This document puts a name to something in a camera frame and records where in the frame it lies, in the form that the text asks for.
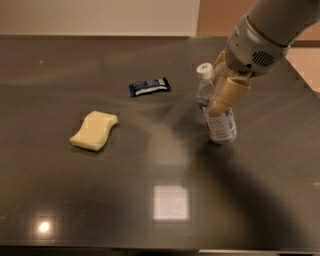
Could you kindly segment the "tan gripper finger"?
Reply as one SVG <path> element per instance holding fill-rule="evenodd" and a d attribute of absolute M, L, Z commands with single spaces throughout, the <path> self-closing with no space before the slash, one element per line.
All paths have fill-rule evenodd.
<path fill-rule="evenodd" d="M 225 67 L 225 64 L 226 64 L 226 61 L 225 61 L 225 51 L 222 50 L 220 52 L 220 54 L 218 55 L 218 57 L 216 58 L 214 64 L 213 64 L 213 68 L 216 72 L 220 72 L 221 70 L 224 69 Z"/>
<path fill-rule="evenodd" d="M 222 115 L 235 105 L 250 88 L 249 81 L 240 78 L 220 77 L 207 111 L 213 115 Z"/>

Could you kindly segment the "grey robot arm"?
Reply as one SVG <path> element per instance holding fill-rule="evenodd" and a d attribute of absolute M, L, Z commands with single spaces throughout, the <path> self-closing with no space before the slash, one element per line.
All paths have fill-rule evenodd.
<path fill-rule="evenodd" d="M 270 72 L 319 20 L 319 0 L 257 0 L 216 59 L 216 89 L 208 112 L 220 115 L 235 105 L 250 90 L 250 79 Z"/>

